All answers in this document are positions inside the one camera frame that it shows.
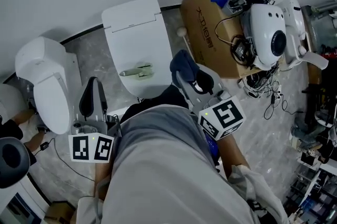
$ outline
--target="toilet tank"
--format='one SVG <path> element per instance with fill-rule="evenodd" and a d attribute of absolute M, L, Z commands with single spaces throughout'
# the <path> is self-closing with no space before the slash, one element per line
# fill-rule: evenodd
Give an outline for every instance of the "toilet tank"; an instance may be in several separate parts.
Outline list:
<path fill-rule="evenodd" d="M 21 92 L 8 84 L 0 84 L 0 115 L 3 118 L 2 123 L 19 112 L 27 109 Z"/>
<path fill-rule="evenodd" d="M 23 46 L 15 56 L 15 72 L 34 85 L 59 73 L 66 83 L 66 51 L 59 42 L 38 37 Z"/>

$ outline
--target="human arm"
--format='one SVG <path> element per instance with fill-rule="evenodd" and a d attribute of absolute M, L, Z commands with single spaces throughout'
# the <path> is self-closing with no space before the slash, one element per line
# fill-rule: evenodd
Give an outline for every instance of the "human arm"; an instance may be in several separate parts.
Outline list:
<path fill-rule="evenodd" d="M 232 165 L 244 165 L 249 168 L 249 165 L 241 153 L 233 135 L 228 135 L 217 141 L 217 146 L 222 159 L 222 166 L 227 178 L 232 173 Z"/>
<path fill-rule="evenodd" d="M 94 183 L 94 196 L 96 196 L 96 188 L 97 184 L 101 182 L 104 178 L 110 176 L 112 173 L 114 158 L 111 154 L 110 162 L 109 163 L 96 163 L 95 165 L 95 183 Z M 107 194 L 107 190 L 109 188 L 109 185 L 103 186 L 100 191 L 98 192 L 98 197 L 101 200 L 105 200 L 105 196 Z"/>
<path fill-rule="evenodd" d="M 310 151 L 318 150 L 318 149 L 321 148 L 322 146 L 323 146 L 322 144 L 316 145 L 316 146 L 314 146 L 313 148 L 310 148 Z"/>

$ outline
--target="cardboard box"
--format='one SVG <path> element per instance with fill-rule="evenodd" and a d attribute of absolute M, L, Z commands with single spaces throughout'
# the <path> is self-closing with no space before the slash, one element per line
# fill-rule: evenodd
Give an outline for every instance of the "cardboard box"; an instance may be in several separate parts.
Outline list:
<path fill-rule="evenodd" d="M 228 18 L 216 3 L 211 0 L 183 0 L 180 11 L 197 63 L 214 70 L 221 78 L 238 79 L 261 71 L 237 64 L 230 46 L 215 35 L 218 22 Z M 220 24 L 217 33 L 227 41 L 235 35 L 243 35 L 239 17 Z"/>
<path fill-rule="evenodd" d="M 308 66 L 309 83 L 321 84 L 322 83 L 322 71 L 313 64 L 307 63 L 307 66 Z"/>
<path fill-rule="evenodd" d="M 44 221 L 48 224 L 69 224 L 75 208 L 67 201 L 54 201 L 49 206 Z"/>

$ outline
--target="white sleeve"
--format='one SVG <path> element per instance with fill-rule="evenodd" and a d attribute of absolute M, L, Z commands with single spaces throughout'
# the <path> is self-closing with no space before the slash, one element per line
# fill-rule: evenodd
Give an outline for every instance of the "white sleeve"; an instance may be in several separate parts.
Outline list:
<path fill-rule="evenodd" d="M 248 167 L 232 166 L 229 184 L 244 200 L 257 201 L 277 221 L 277 224 L 289 224 L 279 198 L 272 192 L 263 176 Z"/>
<path fill-rule="evenodd" d="M 77 204 L 76 223 L 80 224 L 95 224 L 96 211 L 95 211 L 95 198 L 83 197 L 80 198 Z M 98 214 L 102 217 L 103 201 L 98 200 Z"/>

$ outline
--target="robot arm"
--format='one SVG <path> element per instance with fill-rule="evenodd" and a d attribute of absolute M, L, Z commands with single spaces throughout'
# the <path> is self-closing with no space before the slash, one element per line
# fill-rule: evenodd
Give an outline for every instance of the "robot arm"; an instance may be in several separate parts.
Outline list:
<path fill-rule="evenodd" d="M 186 82 L 179 71 L 180 88 L 193 105 L 198 123 L 214 140 L 236 131 L 246 120 L 239 100 L 231 96 L 220 76 L 206 66 L 197 64 L 199 71 L 194 83 Z"/>
<path fill-rule="evenodd" d="M 68 137 L 71 159 L 76 162 L 108 163 L 114 138 L 121 136 L 119 119 L 106 114 L 106 98 L 98 78 L 91 77 L 79 96 Z"/>

